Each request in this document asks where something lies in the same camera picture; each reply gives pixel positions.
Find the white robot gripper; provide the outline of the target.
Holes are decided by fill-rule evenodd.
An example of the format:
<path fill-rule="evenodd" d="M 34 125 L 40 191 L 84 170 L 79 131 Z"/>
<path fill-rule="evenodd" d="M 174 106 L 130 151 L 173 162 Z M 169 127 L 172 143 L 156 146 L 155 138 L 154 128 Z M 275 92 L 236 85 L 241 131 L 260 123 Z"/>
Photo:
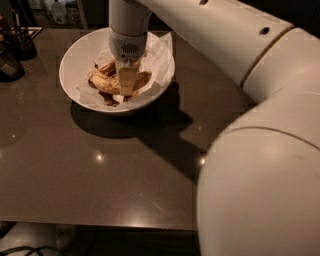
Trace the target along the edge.
<path fill-rule="evenodd" d="M 133 93 L 137 78 L 135 66 L 145 53 L 147 34 L 126 36 L 109 28 L 109 48 L 118 69 L 119 90 L 122 96 Z"/>

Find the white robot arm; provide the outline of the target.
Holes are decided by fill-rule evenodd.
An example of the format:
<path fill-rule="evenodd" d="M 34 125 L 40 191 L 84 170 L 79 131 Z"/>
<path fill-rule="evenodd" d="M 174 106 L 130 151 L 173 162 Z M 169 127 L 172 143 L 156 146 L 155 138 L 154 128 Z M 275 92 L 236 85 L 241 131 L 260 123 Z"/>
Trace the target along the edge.
<path fill-rule="evenodd" d="M 142 56 L 157 15 L 257 105 L 207 153 L 201 256 L 320 256 L 320 42 L 238 0 L 109 0 L 111 49 Z"/>

